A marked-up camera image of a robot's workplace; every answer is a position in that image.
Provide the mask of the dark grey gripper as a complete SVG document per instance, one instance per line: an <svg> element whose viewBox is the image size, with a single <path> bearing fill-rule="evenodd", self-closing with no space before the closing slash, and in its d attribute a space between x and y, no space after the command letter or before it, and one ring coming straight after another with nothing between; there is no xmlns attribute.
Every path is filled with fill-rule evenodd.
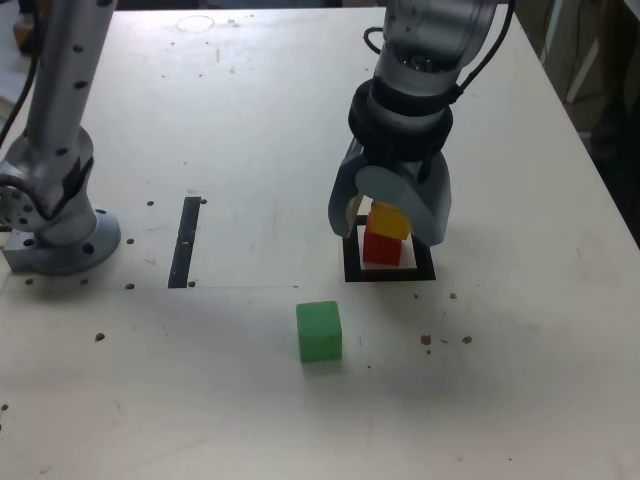
<svg viewBox="0 0 640 480"><path fill-rule="evenodd" d="M412 234L426 247L443 241L452 196L449 169L442 153L431 158L426 174L423 160L367 160L364 147L351 142L338 168L328 204L329 222L337 236L350 236L362 194L398 209L407 218Z"/></svg>

